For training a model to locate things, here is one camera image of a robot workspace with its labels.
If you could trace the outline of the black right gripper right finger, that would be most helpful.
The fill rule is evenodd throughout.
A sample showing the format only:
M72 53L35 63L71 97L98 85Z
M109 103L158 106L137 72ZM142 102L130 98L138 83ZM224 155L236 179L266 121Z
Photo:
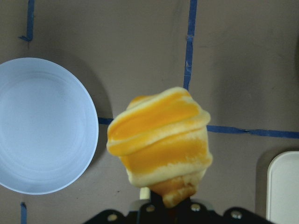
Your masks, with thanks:
M189 198L177 206L178 224L271 224L272 222L241 207L227 209L223 215Z

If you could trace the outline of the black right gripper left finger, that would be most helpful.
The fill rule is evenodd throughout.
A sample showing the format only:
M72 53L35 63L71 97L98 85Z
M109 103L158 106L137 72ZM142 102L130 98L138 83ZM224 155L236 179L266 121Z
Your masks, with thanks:
M144 201L138 209L123 215L118 210L107 209L84 222L85 224L171 224L168 210L158 203Z

